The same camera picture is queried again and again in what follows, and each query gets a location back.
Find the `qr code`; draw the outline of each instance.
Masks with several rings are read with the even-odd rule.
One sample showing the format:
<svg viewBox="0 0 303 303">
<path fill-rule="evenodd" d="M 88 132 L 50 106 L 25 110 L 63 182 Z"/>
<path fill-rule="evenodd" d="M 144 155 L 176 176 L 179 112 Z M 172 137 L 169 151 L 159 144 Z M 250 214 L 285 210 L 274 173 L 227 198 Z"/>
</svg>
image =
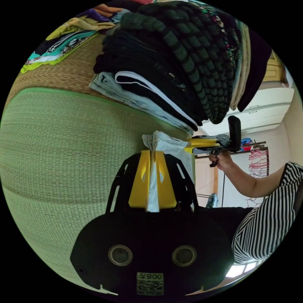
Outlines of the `qr code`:
<svg viewBox="0 0 303 303">
<path fill-rule="evenodd" d="M 145 296 L 161 296 L 164 293 L 163 274 L 137 273 L 137 294 Z"/>
</svg>

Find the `colorful fabric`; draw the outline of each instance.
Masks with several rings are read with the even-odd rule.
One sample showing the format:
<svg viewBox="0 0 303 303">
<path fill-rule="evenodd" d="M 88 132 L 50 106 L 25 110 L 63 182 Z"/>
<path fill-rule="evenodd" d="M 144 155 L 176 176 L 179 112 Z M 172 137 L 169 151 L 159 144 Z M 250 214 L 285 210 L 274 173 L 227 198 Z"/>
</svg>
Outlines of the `colorful fabric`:
<svg viewBox="0 0 303 303">
<path fill-rule="evenodd" d="M 53 61 L 46 61 L 46 62 L 37 62 L 37 63 L 32 63 L 32 64 L 25 64 L 21 68 L 20 72 L 22 74 L 26 73 L 28 70 L 33 70 L 36 69 L 37 67 L 44 65 L 44 64 L 50 64 L 50 65 L 56 65 L 57 63 L 61 62 L 64 58 L 66 58 L 69 54 L 71 54 L 73 51 L 75 51 L 78 47 L 80 47 L 82 44 L 86 43 L 90 39 L 96 37 L 99 35 L 99 33 L 96 33 L 90 37 L 86 37 L 83 39 L 80 39 L 77 43 L 73 44 L 72 46 L 66 46 L 62 50 L 62 56 L 59 56 L 56 60 Z"/>
<path fill-rule="evenodd" d="M 226 48 L 228 50 L 234 68 L 235 75 L 238 61 L 242 53 L 242 39 L 238 20 L 211 5 L 197 3 L 197 6 L 199 6 L 202 11 L 207 14 L 220 28 L 222 32 L 222 38 L 225 40 Z"/>
<path fill-rule="evenodd" d="M 40 59 L 41 57 L 44 57 L 44 56 L 60 55 L 66 46 L 71 46 L 71 45 L 75 44 L 78 40 L 89 37 L 94 34 L 96 34 L 96 31 L 84 30 L 84 31 L 64 35 L 61 39 L 57 40 L 56 43 L 51 45 L 45 51 L 44 54 L 38 55 L 37 53 L 33 52 L 25 64 L 33 63 L 35 61 L 35 59 Z"/>
<path fill-rule="evenodd" d="M 76 18 L 82 17 L 82 16 L 87 16 L 93 20 L 96 20 L 97 22 L 109 22 L 108 17 L 104 17 L 100 15 L 95 9 L 87 9 L 81 14 L 76 15 Z"/>
<path fill-rule="evenodd" d="M 75 25 L 70 25 L 67 22 L 56 28 L 51 34 L 49 34 L 45 40 L 52 40 L 55 38 L 58 38 L 62 35 L 69 34 L 69 33 L 75 33 L 82 31 L 81 28 L 75 26 Z"/>
</svg>

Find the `striped shirt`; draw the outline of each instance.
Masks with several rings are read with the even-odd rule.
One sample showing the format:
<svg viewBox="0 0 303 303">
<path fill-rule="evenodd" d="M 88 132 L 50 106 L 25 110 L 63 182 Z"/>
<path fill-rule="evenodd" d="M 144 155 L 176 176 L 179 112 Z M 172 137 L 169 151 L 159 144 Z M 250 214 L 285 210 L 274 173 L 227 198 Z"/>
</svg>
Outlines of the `striped shirt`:
<svg viewBox="0 0 303 303">
<path fill-rule="evenodd" d="M 234 234 L 236 263 L 264 260 L 275 251 L 294 222 L 302 188 L 303 167 L 286 163 L 279 187 L 245 216 Z"/>
</svg>

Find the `green tatami mat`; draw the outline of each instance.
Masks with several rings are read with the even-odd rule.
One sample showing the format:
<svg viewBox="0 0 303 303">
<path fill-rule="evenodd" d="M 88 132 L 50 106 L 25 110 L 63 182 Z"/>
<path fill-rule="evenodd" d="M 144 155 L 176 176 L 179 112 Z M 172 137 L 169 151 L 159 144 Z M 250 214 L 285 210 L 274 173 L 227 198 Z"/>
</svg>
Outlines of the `green tatami mat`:
<svg viewBox="0 0 303 303">
<path fill-rule="evenodd" d="M 63 278 L 89 288 L 69 260 L 76 237 L 104 214 L 121 164 L 146 149 L 142 135 L 156 130 L 187 136 L 145 113 L 76 92 L 27 88 L 8 105 L 0 125 L 5 198 L 25 240 Z"/>
</svg>

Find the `person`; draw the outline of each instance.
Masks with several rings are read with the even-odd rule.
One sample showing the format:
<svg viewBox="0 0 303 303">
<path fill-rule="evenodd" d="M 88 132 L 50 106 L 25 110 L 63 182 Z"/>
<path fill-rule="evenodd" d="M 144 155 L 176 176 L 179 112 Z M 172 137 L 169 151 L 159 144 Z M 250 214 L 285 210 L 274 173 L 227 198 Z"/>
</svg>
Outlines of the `person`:
<svg viewBox="0 0 303 303">
<path fill-rule="evenodd" d="M 235 263 L 267 259 L 289 231 L 303 200 L 303 167 L 289 161 L 275 173 L 254 178 L 233 162 L 228 151 L 210 155 L 239 193 L 264 197 L 255 208 L 221 207 L 201 211 L 219 222 L 229 236 Z"/>
</svg>

